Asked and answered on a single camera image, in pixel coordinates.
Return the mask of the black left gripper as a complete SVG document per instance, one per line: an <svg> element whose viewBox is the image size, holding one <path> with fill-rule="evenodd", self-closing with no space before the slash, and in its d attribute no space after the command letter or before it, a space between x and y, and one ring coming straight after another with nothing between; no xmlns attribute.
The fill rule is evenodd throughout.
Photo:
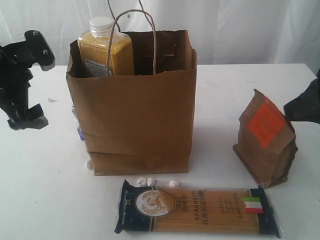
<svg viewBox="0 0 320 240"><path fill-rule="evenodd" d="M36 62L25 41L0 48L0 108L13 130L40 130L49 124L39 103L29 107L30 68Z"/></svg>

